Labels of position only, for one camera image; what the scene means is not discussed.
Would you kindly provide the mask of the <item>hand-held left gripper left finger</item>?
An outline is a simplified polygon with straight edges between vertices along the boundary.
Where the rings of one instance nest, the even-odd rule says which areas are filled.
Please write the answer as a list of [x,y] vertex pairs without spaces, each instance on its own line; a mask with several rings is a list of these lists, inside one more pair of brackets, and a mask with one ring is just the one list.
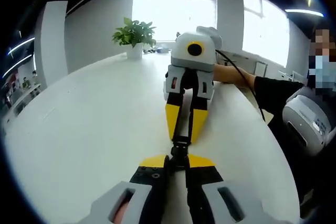
[[169,182],[169,157],[144,159],[128,182],[121,181],[95,200],[89,214],[79,223],[161,223]]

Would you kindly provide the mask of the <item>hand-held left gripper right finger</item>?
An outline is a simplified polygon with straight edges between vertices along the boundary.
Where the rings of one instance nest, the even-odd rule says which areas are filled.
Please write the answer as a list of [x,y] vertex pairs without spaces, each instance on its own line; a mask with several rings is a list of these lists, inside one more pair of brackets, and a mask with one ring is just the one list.
[[193,223],[288,223],[264,211],[244,185],[224,180],[208,158],[186,158],[187,204]]

